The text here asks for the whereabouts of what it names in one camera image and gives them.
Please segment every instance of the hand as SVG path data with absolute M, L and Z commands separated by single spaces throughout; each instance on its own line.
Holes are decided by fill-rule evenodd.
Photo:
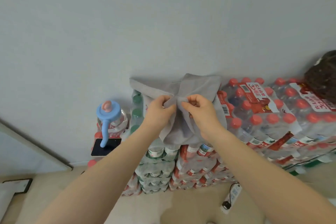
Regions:
M 148 106 L 143 124 L 159 133 L 168 124 L 170 116 L 176 112 L 176 105 L 164 108 L 163 104 L 170 99 L 170 96 L 162 95 L 154 99 Z
M 189 103 L 182 102 L 182 107 L 190 112 L 190 117 L 195 120 L 201 136 L 207 141 L 211 140 L 216 128 L 222 127 L 213 104 L 199 94 L 191 95 L 187 99 Z

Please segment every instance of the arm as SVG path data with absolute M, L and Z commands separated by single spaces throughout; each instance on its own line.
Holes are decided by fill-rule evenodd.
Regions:
M 162 107 L 168 99 L 160 96 L 152 101 L 141 126 L 65 188 L 36 224 L 103 224 L 149 145 L 176 111 L 176 105 Z
M 242 187 L 272 223 L 334 223 L 336 209 L 299 179 L 259 156 L 224 129 L 212 103 L 201 95 L 182 106 L 190 112 L 202 137 L 219 153 Z

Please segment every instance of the blue handle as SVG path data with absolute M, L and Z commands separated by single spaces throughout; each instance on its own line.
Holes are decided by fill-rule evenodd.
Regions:
M 100 143 L 100 147 L 104 148 L 107 144 L 107 141 L 109 140 L 109 125 L 110 125 L 110 121 L 109 120 L 103 120 L 103 124 L 101 126 L 101 133 L 103 134 L 103 139 Z

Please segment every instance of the baseboard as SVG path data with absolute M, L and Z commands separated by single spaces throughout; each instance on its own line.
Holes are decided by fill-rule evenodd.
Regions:
M 82 166 L 87 166 L 88 162 L 89 161 L 71 162 L 71 163 L 69 163 L 69 165 L 71 165 L 73 167 L 82 167 Z

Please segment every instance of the gray cloth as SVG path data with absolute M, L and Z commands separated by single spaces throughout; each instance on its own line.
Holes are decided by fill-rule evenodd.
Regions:
M 170 118 L 170 122 L 160 133 L 160 139 L 165 144 L 191 144 L 204 142 L 200 130 L 189 113 L 181 106 L 182 102 L 188 102 L 187 96 L 200 94 L 212 101 L 216 115 L 220 123 L 226 128 L 226 119 L 217 97 L 217 91 L 221 85 L 220 76 L 199 76 L 186 74 L 181 82 L 163 83 L 147 80 L 130 79 L 132 89 L 141 92 L 144 98 L 155 99 L 160 95 L 169 95 L 171 98 L 164 104 L 170 107 L 177 104 L 176 114 Z

